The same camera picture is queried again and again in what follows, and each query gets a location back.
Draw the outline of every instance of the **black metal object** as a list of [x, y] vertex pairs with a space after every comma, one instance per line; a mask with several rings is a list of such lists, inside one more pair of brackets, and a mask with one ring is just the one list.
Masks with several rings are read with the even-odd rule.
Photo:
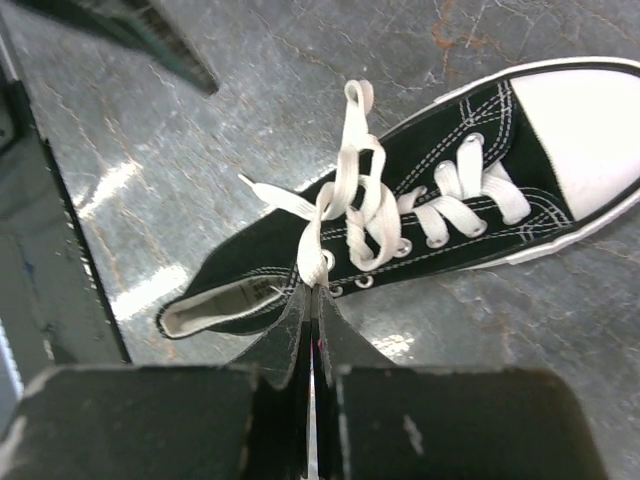
[[604, 480], [575, 397], [519, 369], [401, 368], [299, 285], [225, 367], [44, 374], [0, 447], [5, 479], [298, 479], [313, 344], [325, 479]]
[[195, 49], [149, 0], [12, 0], [57, 22], [144, 52], [207, 95], [218, 81]]
[[0, 31], [0, 320], [25, 382], [129, 356], [51, 148]]

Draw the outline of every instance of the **shoe opening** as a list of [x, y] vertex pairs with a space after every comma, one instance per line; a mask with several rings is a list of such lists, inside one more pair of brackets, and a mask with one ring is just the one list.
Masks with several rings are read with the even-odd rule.
[[261, 275], [208, 290], [172, 304], [160, 325], [169, 337], [180, 338], [244, 317], [281, 298], [286, 282], [286, 276]]

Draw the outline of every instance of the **black canvas fabric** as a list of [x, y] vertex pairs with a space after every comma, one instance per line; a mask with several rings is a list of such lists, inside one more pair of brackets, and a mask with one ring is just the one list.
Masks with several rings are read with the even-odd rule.
[[[598, 65], [574, 64], [571, 67], [597, 68]], [[445, 160], [455, 160], [456, 150], [472, 133], [480, 133], [484, 137], [485, 168], [501, 162], [529, 201], [531, 214], [516, 225], [505, 225], [497, 205], [490, 198], [466, 200], [465, 203], [488, 223], [487, 231], [478, 238], [467, 238], [448, 225], [451, 238], [440, 249], [426, 245], [425, 234], [415, 215], [403, 215], [402, 236], [412, 242], [413, 250], [405, 258], [395, 258], [368, 272], [374, 278], [374, 287], [481, 265], [549, 242], [584, 226], [602, 213], [596, 212], [581, 222], [574, 220], [562, 197], [551, 163], [508, 77], [479, 85], [470, 93], [437, 104], [381, 138], [387, 153], [383, 183], [396, 196], [417, 186], [426, 186], [428, 191], [418, 199], [416, 206], [439, 196], [434, 181], [435, 168]], [[370, 158], [370, 154], [362, 155], [361, 172], [369, 171]], [[333, 179], [334, 174], [331, 173], [301, 195], [313, 202], [321, 186]], [[622, 192], [612, 204], [625, 195], [626, 192]], [[245, 334], [266, 328], [277, 320], [291, 292], [300, 282], [295, 262], [300, 235], [306, 224], [306, 221], [282, 210], [270, 213], [214, 250], [185, 293], [168, 305], [241, 278], [265, 273], [286, 275], [288, 283], [282, 298], [252, 315], [219, 323], [210, 329]], [[345, 231], [343, 217], [322, 225], [322, 247], [331, 251], [336, 259], [335, 268], [329, 273], [330, 286], [332, 289], [340, 287], [342, 295], [361, 291], [355, 281], [365, 275], [349, 261]]]

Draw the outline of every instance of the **marbled surface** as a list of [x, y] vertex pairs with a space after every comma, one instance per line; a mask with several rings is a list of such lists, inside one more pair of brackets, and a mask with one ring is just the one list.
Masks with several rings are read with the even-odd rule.
[[[155, 331], [207, 252], [264, 205], [236, 174], [301, 188], [335, 161], [346, 79], [376, 88], [382, 134], [435, 97], [534, 60], [640, 60], [636, 0], [162, 2], [220, 75], [203, 99], [148, 59], [11, 7], [33, 107], [137, 362], [221, 362], [250, 338]], [[611, 478], [640, 477], [640, 215], [529, 264], [363, 292], [340, 307], [403, 364], [553, 369]]]

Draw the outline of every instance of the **black sneaker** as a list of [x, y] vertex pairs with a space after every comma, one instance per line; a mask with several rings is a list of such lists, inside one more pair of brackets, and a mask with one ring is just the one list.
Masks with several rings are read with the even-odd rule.
[[[340, 296], [531, 260], [640, 198], [640, 63], [585, 57], [510, 68], [438, 98], [379, 143], [365, 121], [370, 85], [351, 81], [345, 93], [338, 174], [299, 196], [247, 180], [288, 212], [270, 213], [207, 258], [158, 314], [166, 336], [264, 329], [301, 281], [328, 282]], [[306, 201], [314, 199], [318, 207]]]

